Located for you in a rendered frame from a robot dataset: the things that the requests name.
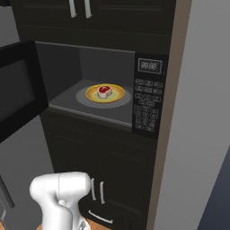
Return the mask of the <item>black microwave oven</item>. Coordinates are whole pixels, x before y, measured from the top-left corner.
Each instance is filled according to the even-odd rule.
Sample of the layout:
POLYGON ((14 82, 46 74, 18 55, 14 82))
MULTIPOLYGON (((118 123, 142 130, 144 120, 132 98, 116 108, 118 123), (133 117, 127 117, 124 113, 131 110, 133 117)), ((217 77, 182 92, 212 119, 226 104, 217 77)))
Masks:
POLYGON ((37 49, 52 85, 73 81, 50 108, 158 138, 168 57, 45 42, 37 49))

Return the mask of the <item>red and white steak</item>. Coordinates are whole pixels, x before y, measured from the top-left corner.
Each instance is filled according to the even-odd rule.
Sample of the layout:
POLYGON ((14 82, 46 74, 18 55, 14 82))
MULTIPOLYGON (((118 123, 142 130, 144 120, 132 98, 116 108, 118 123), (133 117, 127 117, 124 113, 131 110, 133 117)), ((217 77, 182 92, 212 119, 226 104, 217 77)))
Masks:
POLYGON ((97 95, 101 99, 106 99, 111 94, 112 94, 112 87, 111 86, 100 86, 97 90, 97 95))

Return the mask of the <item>black microwave door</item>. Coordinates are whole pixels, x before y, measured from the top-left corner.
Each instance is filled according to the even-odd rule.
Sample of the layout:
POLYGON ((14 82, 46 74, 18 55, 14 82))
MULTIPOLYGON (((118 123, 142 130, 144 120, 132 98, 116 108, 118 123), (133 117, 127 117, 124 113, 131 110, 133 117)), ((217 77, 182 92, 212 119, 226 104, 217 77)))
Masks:
POLYGON ((34 41, 0 48, 0 144, 49 106, 34 41))

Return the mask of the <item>yellow plate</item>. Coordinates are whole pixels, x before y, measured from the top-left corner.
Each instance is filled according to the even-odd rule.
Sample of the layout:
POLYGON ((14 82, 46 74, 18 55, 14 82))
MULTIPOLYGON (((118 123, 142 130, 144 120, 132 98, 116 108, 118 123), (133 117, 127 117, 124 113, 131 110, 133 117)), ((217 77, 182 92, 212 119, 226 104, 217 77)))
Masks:
POLYGON ((125 95, 125 90, 116 84, 96 84, 96 85, 90 86, 86 90, 85 95, 92 102, 109 103, 109 102, 115 102, 121 99, 125 95), (112 94, 108 96, 106 99, 101 99, 97 95, 97 90, 100 86, 111 86, 112 94))

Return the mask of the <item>dark cupboard door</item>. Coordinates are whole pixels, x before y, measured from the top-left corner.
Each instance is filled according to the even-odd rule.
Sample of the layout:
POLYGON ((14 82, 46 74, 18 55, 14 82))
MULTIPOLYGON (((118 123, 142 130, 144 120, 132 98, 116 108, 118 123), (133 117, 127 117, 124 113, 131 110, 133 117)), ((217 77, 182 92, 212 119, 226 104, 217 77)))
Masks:
POLYGON ((82 0, 75 0, 77 16, 71 17, 69 0, 11 0, 15 19, 20 25, 44 25, 82 28, 82 0))
POLYGON ((89 0, 84 26, 96 31, 170 34, 176 0, 89 0))
POLYGON ((93 177, 93 132, 68 116, 43 112, 40 118, 54 172, 84 172, 93 177))
POLYGON ((153 180, 156 141, 131 133, 95 134, 98 182, 108 212, 146 220, 153 180))

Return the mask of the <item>dark drawer front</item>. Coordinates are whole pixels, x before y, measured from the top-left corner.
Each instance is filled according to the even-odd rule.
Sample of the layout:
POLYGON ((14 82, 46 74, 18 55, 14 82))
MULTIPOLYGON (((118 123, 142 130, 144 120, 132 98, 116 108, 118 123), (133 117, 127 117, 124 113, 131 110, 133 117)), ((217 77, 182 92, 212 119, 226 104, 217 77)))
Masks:
POLYGON ((110 207, 108 204, 99 204, 96 200, 92 201, 85 197, 79 201, 79 209, 81 214, 96 222, 97 224, 108 227, 110 230, 146 230, 146 223, 139 218, 131 216, 122 209, 110 207), (91 210, 94 214, 113 220, 113 224, 105 223, 88 213, 91 210))

